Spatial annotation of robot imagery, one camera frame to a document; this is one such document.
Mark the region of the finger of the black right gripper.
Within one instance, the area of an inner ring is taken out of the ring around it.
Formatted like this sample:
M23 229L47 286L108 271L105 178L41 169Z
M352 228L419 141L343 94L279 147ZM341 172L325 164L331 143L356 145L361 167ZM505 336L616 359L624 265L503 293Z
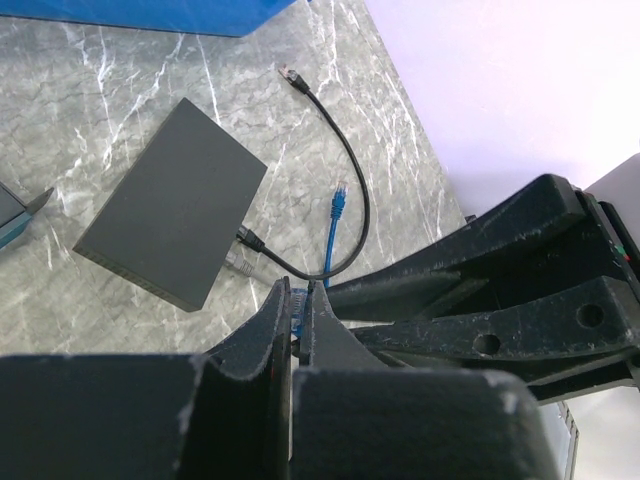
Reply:
M639 350L639 301L631 287L599 277L514 307L354 329L371 350L559 380L607 367Z
M419 312L466 281L484 283L523 262L586 217L579 191L543 174L437 242L377 272L331 287L336 315L385 320L398 306Z

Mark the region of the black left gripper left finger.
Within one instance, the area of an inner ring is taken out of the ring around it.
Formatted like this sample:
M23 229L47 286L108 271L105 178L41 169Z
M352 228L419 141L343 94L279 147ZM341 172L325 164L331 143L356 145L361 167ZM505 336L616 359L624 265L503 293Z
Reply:
M203 353L1 360L5 479L285 479L287 279Z

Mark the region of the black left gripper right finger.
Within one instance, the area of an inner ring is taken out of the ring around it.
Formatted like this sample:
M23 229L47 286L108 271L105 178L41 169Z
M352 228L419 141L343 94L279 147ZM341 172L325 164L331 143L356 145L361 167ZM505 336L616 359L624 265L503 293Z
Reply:
M536 400L495 370L392 368L309 285L292 384L296 479L554 479Z

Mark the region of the small black network switch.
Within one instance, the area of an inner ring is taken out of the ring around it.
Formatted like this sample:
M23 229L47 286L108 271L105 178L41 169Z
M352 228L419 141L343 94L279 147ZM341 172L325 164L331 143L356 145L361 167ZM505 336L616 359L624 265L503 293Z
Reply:
M199 311L266 170L182 99L74 250L185 312Z

